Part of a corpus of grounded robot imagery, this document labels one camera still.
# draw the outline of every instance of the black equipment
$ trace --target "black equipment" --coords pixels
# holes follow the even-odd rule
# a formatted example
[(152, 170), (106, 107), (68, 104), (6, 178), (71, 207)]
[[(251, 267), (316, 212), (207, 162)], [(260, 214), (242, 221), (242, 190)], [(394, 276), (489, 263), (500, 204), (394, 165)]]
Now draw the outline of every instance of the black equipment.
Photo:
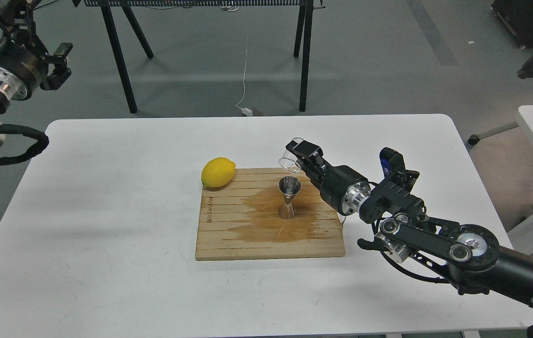
[[(80, 4), (81, 0), (73, 0), (75, 7)], [(299, 57), (300, 45), (302, 43), (302, 35), (304, 35), (304, 47), (302, 53), (302, 74), (300, 81), (300, 103), (299, 111), (306, 111), (306, 96), (308, 92), (308, 70), (310, 62), (310, 39), (312, 36), (312, 17), (313, 10), (325, 8), (323, 0), (320, 0), (320, 6), (315, 7), (315, 0), (84, 0), (85, 6), (100, 7), (102, 9), (102, 16), (104, 17), (104, 24), (110, 39), (112, 53), (116, 62), (119, 76), (123, 90), (125, 91), (125, 98), (129, 111), (132, 114), (137, 113), (137, 103), (129, 80), (129, 73), (127, 66), (125, 66), (125, 59), (122, 55), (121, 43), (116, 33), (116, 26), (114, 25), (114, 18), (110, 7), (121, 7), (127, 20), (131, 24), (139, 43), (142, 45), (146, 56), (149, 59), (153, 58), (153, 51), (150, 48), (148, 41), (139, 26), (131, 7), (147, 7), (147, 6), (165, 6), (165, 7), (207, 7), (207, 6), (299, 6), (298, 26), (296, 28), (296, 39), (294, 44), (294, 57)]]
[[(10, 0), (0, 9), (0, 114), (6, 112), (10, 100), (27, 100), (39, 86), (57, 90), (71, 75), (67, 55), (71, 43), (62, 43), (50, 55), (37, 36), (33, 10), (40, 0)], [(0, 158), (0, 165), (21, 163), (39, 154), (48, 145), (45, 133), (25, 126), (0, 123), (0, 147), (6, 134), (18, 134), (37, 142), (19, 156)]]
[(492, 12), (521, 49), (533, 48), (533, 1), (494, 0)]
[[(533, 307), (533, 257), (500, 246), (485, 227), (429, 217), (425, 202), (411, 194), (419, 172), (407, 170), (400, 153), (391, 148), (381, 150), (385, 178), (377, 184), (346, 165), (332, 166), (316, 144), (294, 139), (286, 149), (328, 205), (342, 215), (356, 212), (372, 225), (373, 242), (359, 239), (360, 248), (381, 252), (386, 261), (410, 277), (449, 283), (459, 295), (492, 290)], [(400, 267), (408, 257), (441, 278), (419, 276)], [(533, 325), (528, 336), (533, 337)]]

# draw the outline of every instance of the chair wheel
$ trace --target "chair wheel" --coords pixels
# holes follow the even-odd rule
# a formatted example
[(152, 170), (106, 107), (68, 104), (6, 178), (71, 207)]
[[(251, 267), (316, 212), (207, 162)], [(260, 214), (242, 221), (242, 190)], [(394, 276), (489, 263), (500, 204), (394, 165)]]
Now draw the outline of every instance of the chair wheel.
[(473, 134), (473, 135), (469, 136), (469, 139), (467, 140), (467, 143), (471, 144), (472, 146), (474, 146), (475, 144), (479, 143), (479, 141), (480, 141), (479, 136), (477, 136), (477, 134)]

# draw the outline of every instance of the black table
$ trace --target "black table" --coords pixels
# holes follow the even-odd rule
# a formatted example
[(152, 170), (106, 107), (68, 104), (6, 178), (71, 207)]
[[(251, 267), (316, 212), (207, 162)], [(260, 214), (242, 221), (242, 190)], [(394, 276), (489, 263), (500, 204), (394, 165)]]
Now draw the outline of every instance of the black table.
[[(81, 0), (73, 0), (75, 7)], [(300, 103), (299, 111), (306, 111), (306, 94), (308, 87), (308, 70), (310, 61), (310, 37), (312, 34), (312, 16), (314, 8), (314, 0), (84, 0), (85, 6), (99, 7), (104, 17), (108, 38), (110, 45), (112, 45), (112, 52), (116, 67), (118, 68), (121, 77), (121, 83), (125, 90), (125, 98), (127, 98), (127, 105), (132, 114), (137, 113), (137, 104), (135, 103), (135, 96), (133, 95), (133, 88), (131, 88), (131, 81), (127, 73), (127, 66), (125, 66), (125, 59), (122, 55), (121, 44), (119, 43), (118, 34), (112, 18), (112, 11), (110, 7), (121, 7), (125, 12), (125, 16), (129, 20), (135, 35), (144, 48), (149, 59), (153, 58), (153, 52), (139, 26), (131, 7), (145, 7), (145, 6), (299, 6), (298, 26), (296, 28), (296, 39), (294, 44), (294, 57), (299, 56), (302, 35), (304, 34), (304, 47), (302, 50), (302, 74), (300, 83)]]

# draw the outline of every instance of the yellow lemon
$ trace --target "yellow lemon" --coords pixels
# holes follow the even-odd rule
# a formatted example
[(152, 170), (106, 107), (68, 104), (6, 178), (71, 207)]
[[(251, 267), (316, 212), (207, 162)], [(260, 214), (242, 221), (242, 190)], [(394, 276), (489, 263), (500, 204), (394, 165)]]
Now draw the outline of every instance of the yellow lemon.
[(218, 157), (210, 160), (202, 169), (202, 184), (209, 188), (224, 186), (235, 175), (235, 162)]

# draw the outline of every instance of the cutting board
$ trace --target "cutting board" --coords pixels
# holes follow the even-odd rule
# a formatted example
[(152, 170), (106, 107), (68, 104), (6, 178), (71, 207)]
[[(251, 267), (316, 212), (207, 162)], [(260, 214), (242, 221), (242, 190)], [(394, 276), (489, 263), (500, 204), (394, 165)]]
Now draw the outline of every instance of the cutting board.
[(342, 227), (305, 175), (292, 201), (296, 216), (279, 217), (281, 168), (236, 169), (223, 188), (204, 187), (196, 242), (197, 261), (342, 257)]

